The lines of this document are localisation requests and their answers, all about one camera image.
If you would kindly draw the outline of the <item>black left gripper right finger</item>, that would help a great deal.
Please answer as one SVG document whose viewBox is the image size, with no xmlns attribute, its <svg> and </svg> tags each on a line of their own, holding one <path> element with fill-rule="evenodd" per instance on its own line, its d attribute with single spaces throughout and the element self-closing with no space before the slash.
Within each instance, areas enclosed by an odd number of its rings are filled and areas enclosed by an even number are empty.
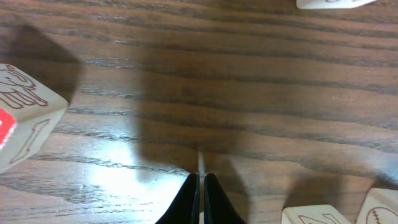
<svg viewBox="0 0 398 224">
<path fill-rule="evenodd" d="M 245 224 L 213 173 L 204 179 L 204 224 Z"/>
</svg>

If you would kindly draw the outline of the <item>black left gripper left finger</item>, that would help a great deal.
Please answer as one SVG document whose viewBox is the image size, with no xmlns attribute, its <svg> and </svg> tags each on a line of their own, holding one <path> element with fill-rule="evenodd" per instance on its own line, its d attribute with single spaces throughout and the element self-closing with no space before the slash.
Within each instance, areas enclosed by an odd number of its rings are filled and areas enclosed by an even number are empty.
<svg viewBox="0 0 398 224">
<path fill-rule="evenodd" d="M 199 224 L 200 176 L 189 174 L 166 212 L 155 224 Z"/>
</svg>

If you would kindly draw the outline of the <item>red letter I block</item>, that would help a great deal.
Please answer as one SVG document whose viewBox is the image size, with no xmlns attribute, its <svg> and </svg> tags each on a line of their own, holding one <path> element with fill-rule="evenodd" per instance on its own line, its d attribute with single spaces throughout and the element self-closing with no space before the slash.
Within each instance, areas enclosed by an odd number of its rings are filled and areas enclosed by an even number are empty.
<svg viewBox="0 0 398 224">
<path fill-rule="evenodd" d="M 331 205 L 309 205 L 283 209 L 281 224 L 350 224 L 350 222 Z"/>
</svg>

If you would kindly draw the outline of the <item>red letter A block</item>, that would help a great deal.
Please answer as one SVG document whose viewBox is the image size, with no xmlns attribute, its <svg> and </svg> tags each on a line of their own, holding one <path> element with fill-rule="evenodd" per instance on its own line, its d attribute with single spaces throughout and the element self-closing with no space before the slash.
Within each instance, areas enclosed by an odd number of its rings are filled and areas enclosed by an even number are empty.
<svg viewBox="0 0 398 224">
<path fill-rule="evenodd" d="M 1 65 L 1 172 L 40 151 L 68 108 L 66 99 L 9 64 Z"/>
</svg>

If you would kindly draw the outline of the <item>blue number 2 block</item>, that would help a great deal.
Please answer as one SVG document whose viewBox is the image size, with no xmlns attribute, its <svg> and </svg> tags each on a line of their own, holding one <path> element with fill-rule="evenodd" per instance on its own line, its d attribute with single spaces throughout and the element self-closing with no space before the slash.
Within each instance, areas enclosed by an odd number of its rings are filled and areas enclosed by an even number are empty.
<svg viewBox="0 0 398 224">
<path fill-rule="evenodd" d="M 398 224 L 397 191 L 371 188 L 364 199 L 356 224 Z"/>
</svg>

